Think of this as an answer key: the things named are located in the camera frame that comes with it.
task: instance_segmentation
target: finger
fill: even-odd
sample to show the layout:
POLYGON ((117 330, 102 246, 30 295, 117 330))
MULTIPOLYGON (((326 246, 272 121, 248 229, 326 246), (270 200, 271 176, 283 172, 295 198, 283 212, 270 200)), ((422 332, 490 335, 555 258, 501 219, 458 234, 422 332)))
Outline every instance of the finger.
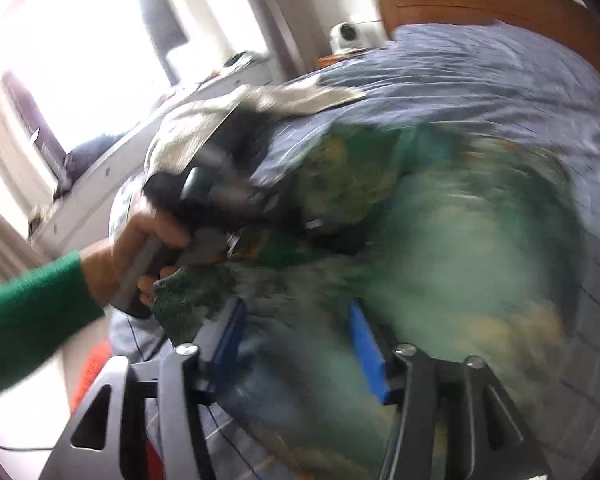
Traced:
POLYGON ((157 210, 154 214, 138 213, 131 217, 129 227, 143 234, 158 235, 166 245, 174 249, 183 249, 191 240, 189 231, 183 227, 171 214, 157 210))
POLYGON ((151 296, 145 294, 144 292, 140 294, 140 301, 144 303, 146 306, 151 306, 151 296))
POLYGON ((160 279, 166 278, 167 276, 171 276, 177 270, 178 270, 178 267, 174 267, 174 266, 161 268, 160 269, 160 279))
POLYGON ((154 290, 154 281, 155 278, 153 276, 142 276, 138 280, 138 288, 140 289, 140 292, 151 294, 154 290))

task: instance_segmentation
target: bed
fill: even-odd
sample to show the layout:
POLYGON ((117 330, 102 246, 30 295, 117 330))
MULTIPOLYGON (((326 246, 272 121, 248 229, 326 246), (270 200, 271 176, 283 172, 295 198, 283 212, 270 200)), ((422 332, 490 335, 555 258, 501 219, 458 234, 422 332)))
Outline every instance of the bed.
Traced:
MULTIPOLYGON (((367 98, 279 122, 253 178, 274 179, 336 120, 452 124, 558 153, 574 181, 587 255, 558 402, 536 433, 557 479, 600 478, 600 28, 572 0, 378 3, 395 41, 319 72, 321 84, 363 88, 367 98)), ((137 360, 137 344, 146 353, 162 338, 151 320, 116 316, 116 354, 137 360)))

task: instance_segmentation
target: red cloth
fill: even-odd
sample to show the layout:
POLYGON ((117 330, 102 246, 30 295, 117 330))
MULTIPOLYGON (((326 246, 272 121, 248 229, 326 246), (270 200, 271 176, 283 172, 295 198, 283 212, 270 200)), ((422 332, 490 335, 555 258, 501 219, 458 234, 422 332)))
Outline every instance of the red cloth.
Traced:
MULTIPOLYGON (((104 340, 91 349, 91 352, 89 352, 89 355, 87 356, 87 360, 82 365, 80 381, 78 382, 74 396, 71 399, 72 413, 80 406, 82 399, 93 384, 93 381, 102 371, 109 359, 111 359, 111 346, 109 345, 109 341, 104 340)), ((146 443, 146 467, 150 480, 164 480, 162 461, 149 442, 146 443)))

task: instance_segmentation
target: wrinkled bedding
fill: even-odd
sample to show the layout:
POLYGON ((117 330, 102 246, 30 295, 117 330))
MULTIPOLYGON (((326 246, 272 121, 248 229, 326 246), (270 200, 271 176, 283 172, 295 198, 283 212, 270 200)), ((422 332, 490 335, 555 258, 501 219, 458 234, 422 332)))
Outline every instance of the wrinkled bedding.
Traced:
MULTIPOLYGON (((395 39, 386 48, 321 71, 321 84, 359 87, 367 99, 278 123, 253 178, 261 184, 276 180, 288 161, 336 120, 452 124, 456 130, 532 142, 557 153, 571 173, 588 231, 586 274, 573 326, 567 327, 570 358, 557 386, 558 402, 545 414, 538 436, 557 478, 579 478, 600 452, 600 76, 565 47, 503 23, 413 25, 401 27, 395 39)), ((146 359, 161 337, 155 320, 129 320, 118 312, 112 320, 114 353, 132 360, 146 359)), ((160 353, 170 348, 167 343, 160 353)), ((217 417, 221 424, 227 421, 224 413, 217 417)), ((215 430, 208 417, 205 429, 215 430)), ((234 427, 230 433, 250 463, 267 460, 244 432, 234 427)), ((212 455, 224 458, 218 463, 229 461, 219 478, 238 478, 248 468, 217 435, 209 438, 212 455)), ((277 465, 260 473, 263 478, 288 475, 277 465)))

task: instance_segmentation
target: wrist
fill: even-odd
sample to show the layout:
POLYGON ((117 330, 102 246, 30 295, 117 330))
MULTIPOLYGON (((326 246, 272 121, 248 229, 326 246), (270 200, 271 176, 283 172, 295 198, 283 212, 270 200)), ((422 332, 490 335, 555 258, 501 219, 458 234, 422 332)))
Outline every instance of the wrist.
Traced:
POLYGON ((80 251, 80 266, 90 296, 101 308, 106 307, 118 288, 108 240, 80 251))

